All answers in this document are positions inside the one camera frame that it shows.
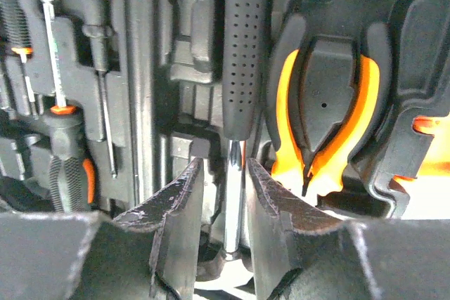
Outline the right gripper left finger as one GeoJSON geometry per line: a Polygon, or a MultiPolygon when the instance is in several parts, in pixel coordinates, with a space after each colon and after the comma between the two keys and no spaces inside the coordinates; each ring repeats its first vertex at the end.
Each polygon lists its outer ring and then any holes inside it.
{"type": "Polygon", "coordinates": [[[2,299],[192,299],[204,164],[114,219],[99,211],[1,215],[2,299]]]}

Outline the black handled claw hammer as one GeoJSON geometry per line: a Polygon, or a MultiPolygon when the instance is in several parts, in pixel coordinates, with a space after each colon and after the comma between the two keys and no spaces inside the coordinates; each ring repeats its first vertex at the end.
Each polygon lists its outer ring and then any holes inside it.
{"type": "Polygon", "coordinates": [[[197,280],[212,282],[240,261],[238,251],[245,189],[246,142],[252,133],[267,55],[269,0],[224,0],[222,108],[228,139],[223,247],[198,264],[197,280]]]}

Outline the black orange handled screwdriver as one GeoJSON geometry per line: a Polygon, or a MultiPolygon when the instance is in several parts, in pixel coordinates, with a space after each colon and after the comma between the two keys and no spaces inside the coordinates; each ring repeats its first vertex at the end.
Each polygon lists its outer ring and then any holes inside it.
{"type": "Polygon", "coordinates": [[[91,209],[94,196],[94,166],[86,154],[82,112],[68,105],[60,74],[55,40],[53,0],[40,0],[49,45],[55,87],[55,105],[44,113],[49,128],[52,158],[49,164],[51,200],[57,212],[83,212],[91,209]]]}

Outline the orange handled needle-nose pliers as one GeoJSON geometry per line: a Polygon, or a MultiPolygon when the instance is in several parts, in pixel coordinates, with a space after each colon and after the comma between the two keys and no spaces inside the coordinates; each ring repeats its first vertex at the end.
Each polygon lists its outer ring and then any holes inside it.
{"type": "Polygon", "coordinates": [[[291,15],[271,54],[266,122],[276,159],[272,178],[312,206],[338,193],[349,162],[375,133],[392,81],[384,22],[361,43],[307,37],[307,20],[291,15]]]}

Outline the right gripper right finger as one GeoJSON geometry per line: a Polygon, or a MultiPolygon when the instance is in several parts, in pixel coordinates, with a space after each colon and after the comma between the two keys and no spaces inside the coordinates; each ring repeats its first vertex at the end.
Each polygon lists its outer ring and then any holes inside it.
{"type": "Polygon", "coordinates": [[[448,299],[447,220],[343,221],[247,161],[258,299],[448,299]]]}

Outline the orange grip bit screwdriver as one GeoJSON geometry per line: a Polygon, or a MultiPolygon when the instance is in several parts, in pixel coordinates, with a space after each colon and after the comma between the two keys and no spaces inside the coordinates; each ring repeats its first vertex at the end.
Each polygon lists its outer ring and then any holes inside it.
{"type": "Polygon", "coordinates": [[[114,34],[110,24],[110,0],[82,0],[84,11],[83,34],[89,38],[94,69],[98,75],[103,121],[108,147],[110,175],[117,178],[117,167],[113,150],[113,140],[108,112],[108,95],[105,76],[110,69],[109,39],[114,34]]]}

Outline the black plastic tool case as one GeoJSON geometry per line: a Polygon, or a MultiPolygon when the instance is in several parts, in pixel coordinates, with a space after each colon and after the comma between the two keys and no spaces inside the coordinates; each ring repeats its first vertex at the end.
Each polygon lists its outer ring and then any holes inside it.
{"type": "MultiPolygon", "coordinates": [[[[20,57],[10,48],[1,9],[1,215],[80,213],[57,212],[51,200],[52,151],[44,113],[56,96],[44,13],[40,0],[18,1],[33,49],[25,71],[38,117],[32,116],[20,57]]],[[[408,217],[412,203],[449,208],[449,0],[269,0],[267,55],[246,142],[240,261],[212,282],[199,282],[197,275],[198,264],[211,261],[224,241],[224,0],[110,0],[114,34],[108,41],[105,84],[117,178],[110,175],[98,75],[90,40],[82,31],[82,0],[53,0],[53,6],[63,91],[68,105],[82,112],[86,154],[94,166],[91,209],[83,212],[99,211],[114,219],[170,184],[194,159],[203,161],[192,299],[258,299],[248,230],[247,162],[258,161],[272,177],[276,154],[266,122],[269,68],[280,32],[293,14],[306,18],[308,38],[340,36],[357,43],[371,23],[384,22],[392,49],[384,115],[346,167],[342,191],[321,197],[313,207],[343,221],[449,222],[427,219],[421,212],[408,217]]]]}

